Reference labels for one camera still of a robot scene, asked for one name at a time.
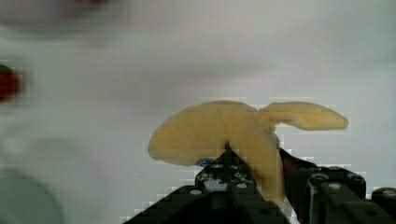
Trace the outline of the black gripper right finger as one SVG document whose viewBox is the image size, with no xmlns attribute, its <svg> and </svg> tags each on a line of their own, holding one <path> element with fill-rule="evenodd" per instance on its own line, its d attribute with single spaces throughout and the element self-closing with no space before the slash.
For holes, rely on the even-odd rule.
<svg viewBox="0 0 396 224">
<path fill-rule="evenodd" d="M 300 224 L 395 224 L 395 189 L 366 197 L 366 181 L 345 168 L 318 166 L 279 150 L 286 197 Z"/>
</svg>

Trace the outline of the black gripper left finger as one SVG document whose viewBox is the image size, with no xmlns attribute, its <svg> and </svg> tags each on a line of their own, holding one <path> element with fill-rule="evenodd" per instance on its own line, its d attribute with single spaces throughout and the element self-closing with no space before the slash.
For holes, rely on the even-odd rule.
<svg viewBox="0 0 396 224">
<path fill-rule="evenodd" d="M 248 166 L 229 146 L 202 159 L 192 186 L 180 187 L 122 224 L 290 224 L 256 188 Z"/>
</svg>

